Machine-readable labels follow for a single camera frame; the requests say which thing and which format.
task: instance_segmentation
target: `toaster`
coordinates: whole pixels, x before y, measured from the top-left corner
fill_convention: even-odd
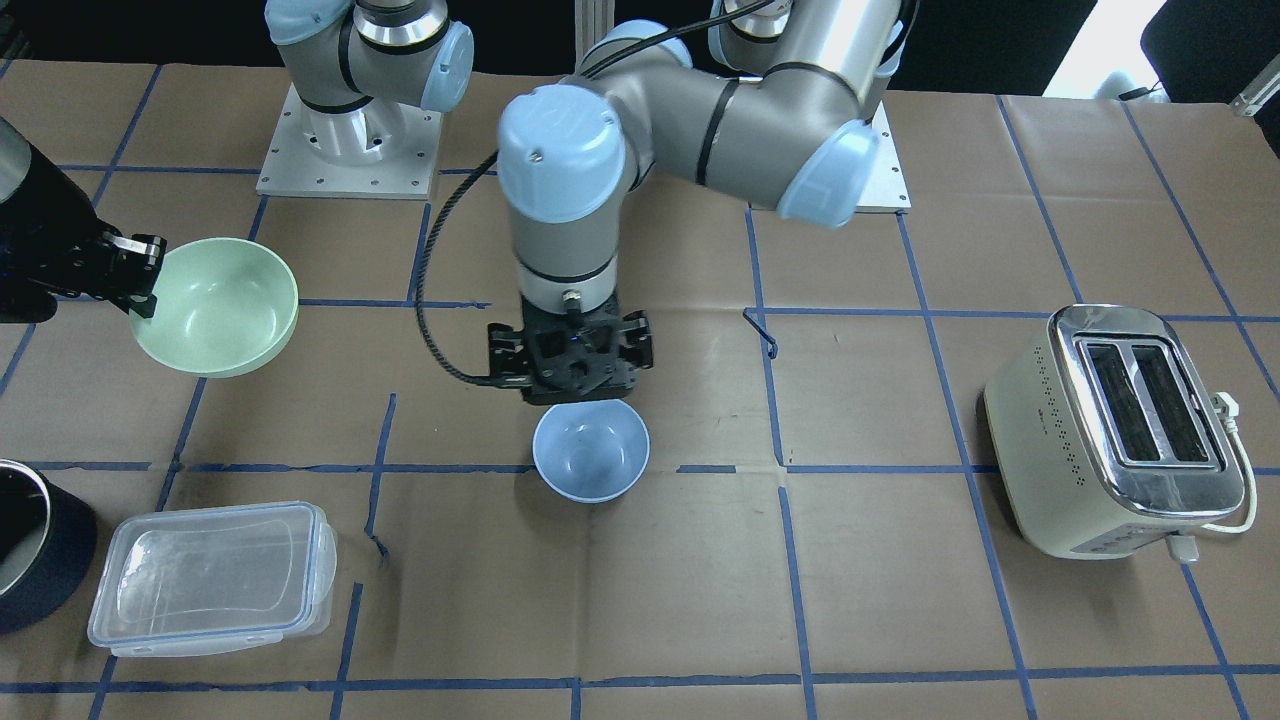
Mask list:
[[[1147,310],[1059,310],[983,401],[1018,527],[1048,555],[1126,557],[1244,501],[1187,350]]]

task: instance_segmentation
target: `mint green bowl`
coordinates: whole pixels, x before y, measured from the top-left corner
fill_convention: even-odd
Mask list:
[[[165,254],[151,319],[129,313],[133,338],[161,365],[205,378],[242,375],[289,342],[298,283],[270,249],[210,237]]]

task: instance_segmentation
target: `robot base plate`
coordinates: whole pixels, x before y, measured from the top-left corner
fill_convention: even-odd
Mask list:
[[[426,200],[435,178],[443,117],[407,105],[403,154],[372,165],[335,165],[308,147],[302,101],[289,86],[271,147],[257,178],[259,195]]]

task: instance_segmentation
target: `plug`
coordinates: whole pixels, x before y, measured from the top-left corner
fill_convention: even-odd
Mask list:
[[[1210,404],[1213,406],[1213,413],[1217,414],[1219,421],[1222,423],[1222,428],[1229,433],[1234,433],[1236,429],[1235,418],[1240,414],[1240,404],[1225,392],[1215,392],[1213,397],[1210,398]]]

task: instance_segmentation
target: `black cable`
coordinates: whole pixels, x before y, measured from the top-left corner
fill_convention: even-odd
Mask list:
[[[483,178],[484,174],[489,172],[489,168],[492,168],[497,161],[498,152],[494,151],[493,155],[485,158],[483,163],[471,170],[471,174],[462,181],[462,184],[460,184],[453,191],[453,195],[444,201],[444,205],[440,206],[440,211],[436,214],[435,222],[431,224],[431,232],[426,234],[426,243],[422,246],[422,260],[419,263],[417,272],[413,274],[413,311],[417,314],[417,331],[422,334],[422,341],[426,342],[426,348],[431,351],[431,357],[435,357],[435,361],[440,364],[440,368],[454,378],[465,383],[485,387],[499,387],[508,383],[499,378],[468,375],[457,369],[453,363],[449,363],[444,354],[440,352],[440,348],[435,345],[435,340],[431,338],[430,328],[426,327],[426,315],[422,313],[422,287],[426,284],[426,266],[431,261],[431,251],[435,250],[436,241],[440,240],[440,231],[444,229],[444,220],[447,220],[449,213],[453,211],[453,206],[462,200],[462,196],[466,195],[468,190],[471,190],[471,186]]]
[[[604,58],[599,63],[591,65],[585,72],[579,74],[582,74],[588,78],[595,77],[600,74],[609,65],[621,61],[626,58],[630,58],[636,53],[641,53],[644,50],[648,50],[649,47],[660,45],[673,37],[680,37],[682,35],[689,35],[690,32],[698,32],[700,29],[712,28],[718,24],[723,24],[735,20],[737,18],[741,18],[742,15],[749,15],[773,1],[776,0],[759,0],[758,3],[751,3],[750,5],[739,8],[732,13],[716,15],[714,18],[708,18],[705,20],[690,23],[687,26],[678,27],[676,29],[668,29],[667,32],[646,37],[640,42],[628,45],[622,50],[613,53],[608,58]],[[466,179],[462,181],[462,184],[460,184],[453,191],[453,195],[451,195],[449,199],[444,201],[444,205],[440,206],[440,211],[435,215],[435,222],[431,223],[431,232],[428,233],[426,242],[422,246],[422,260],[417,265],[416,272],[413,273],[413,311],[417,315],[417,329],[419,333],[421,333],[422,336],[422,342],[426,343],[426,348],[431,352],[431,357],[435,357],[435,361],[440,364],[440,368],[443,368],[445,373],[448,373],[456,379],[460,379],[465,383],[470,383],[474,386],[522,387],[529,384],[530,380],[527,377],[468,375],[467,373],[463,373],[457,366],[454,366],[453,363],[449,363],[449,360],[444,356],[444,354],[440,352],[439,346],[435,345],[435,340],[431,337],[431,329],[426,324],[426,315],[422,311],[422,288],[426,284],[426,268],[428,264],[431,261],[431,251],[435,249],[435,243],[440,238],[440,232],[444,229],[444,223],[445,220],[448,220],[449,213],[453,211],[453,206],[457,205],[460,200],[462,200],[462,196],[466,195],[468,190],[471,190],[471,186],[474,186],[481,177],[484,177],[484,174],[489,172],[489,168],[492,168],[497,161],[498,161],[498,151],[494,150],[492,155],[485,158],[483,163],[476,165],[476,168],[471,170],[471,173],[466,177]]]
[[[590,68],[582,70],[579,74],[581,74],[582,77],[593,78],[593,77],[600,74],[602,72],[604,72],[604,69],[608,68],[609,65],[612,65],[614,63],[621,63],[622,60],[626,60],[631,55],[635,55],[636,53],[643,53],[643,51],[653,47],[654,45],[662,45],[663,42],[668,41],[668,40],[671,40],[673,37],[680,37],[682,35],[689,35],[690,32],[698,32],[700,29],[708,29],[708,28],[713,28],[716,26],[724,24],[727,22],[736,20],[737,18],[741,18],[741,17],[745,17],[745,15],[750,15],[751,13],[754,13],[754,12],[764,8],[769,3],[774,3],[774,1],[776,0],[759,0],[758,3],[751,3],[750,5],[744,5],[744,6],[733,10],[732,13],[724,13],[724,14],[721,14],[721,15],[716,15],[714,18],[708,18],[705,20],[699,20],[696,23],[690,23],[690,24],[684,26],[684,27],[677,27],[675,29],[668,29],[667,32],[663,32],[660,35],[654,35],[654,36],[646,37],[643,41],[636,42],[635,45],[628,45],[627,47],[623,47],[622,50],[618,50],[617,53],[609,55],[608,58],[600,60],[599,63],[591,65]]]
[[[897,13],[897,19],[902,23],[902,32],[897,33],[893,42],[888,44],[884,49],[884,54],[881,55],[881,64],[890,61],[893,54],[897,53],[902,45],[906,45],[906,36],[911,33],[911,28],[915,27],[915,18],[920,14],[920,0],[902,0],[902,8]]]

